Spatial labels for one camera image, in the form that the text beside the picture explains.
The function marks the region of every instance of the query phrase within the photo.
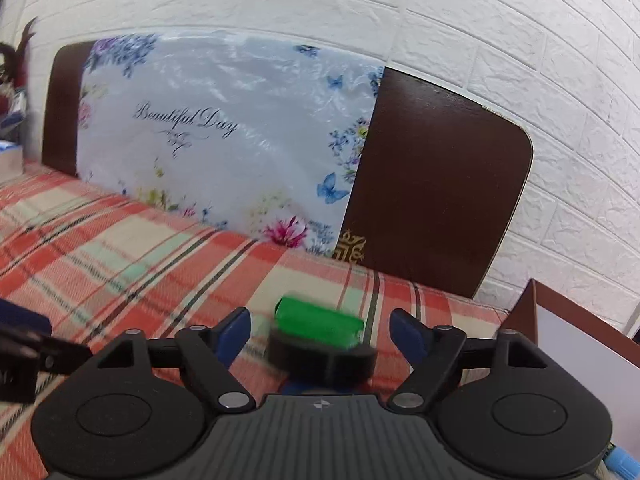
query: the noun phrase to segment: brown board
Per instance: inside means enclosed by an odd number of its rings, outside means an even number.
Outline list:
[[[42,161],[72,175],[91,46],[61,48],[49,81]],[[532,153],[519,126],[455,92],[385,69],[334,258],[473,296]]]

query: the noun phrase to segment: butterfly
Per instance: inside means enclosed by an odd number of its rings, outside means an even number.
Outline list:
[[[315,59],[316,57],[318,57],[318,52],[320,52],[320,49],[318,47],[311,45],[296,45],[294,49],[300,54],[304,54],[311,59]]]
[[[342,74],[340,74],[337,78],[333,79],[331,76],[326,77],[326,81],[329,83],[329,88],[331,90],[337,90],[338,88],[342,88]]]
[[[335,189],[335,173],[329,173],[322,184],[318,184],[318,196],[325,204],[338,202],[349,194],[345,189]]]

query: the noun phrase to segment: red plaid fabric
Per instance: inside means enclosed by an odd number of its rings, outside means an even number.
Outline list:
[[[0,188],[0,240],[0,296],[48,316],[55,335],[94,352],[127,328],[167,337],[246,306],[252,337],[231,371],[256,399],[283,380],[264,348],[285,294],[365,320],[364,338],[379,352],[370,386],[383,394],[409,373],[389,337],[394,308],[473,337],[491,337],[506,316],[374,270],[215,231],[36,164]],[[38,402],[61,380],[41,374]],[[0,404],[5,480],[46,476],[31,441],[32,412]]]

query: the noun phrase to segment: wall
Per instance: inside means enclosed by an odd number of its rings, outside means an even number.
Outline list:
[[[640,0],[6,0],[0,39],[38,16],[47,74],[65,43],[134,30],[234,27],[372,54],[522,125],[536,152],[478,299],[511,306],[529,276],[620,328],[640,300]]]

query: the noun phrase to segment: green block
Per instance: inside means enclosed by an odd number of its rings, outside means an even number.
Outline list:
[[[338,348],[360,343],[364,321],[359,317],[284,296],[276,307],[276,327],[284,333]]]

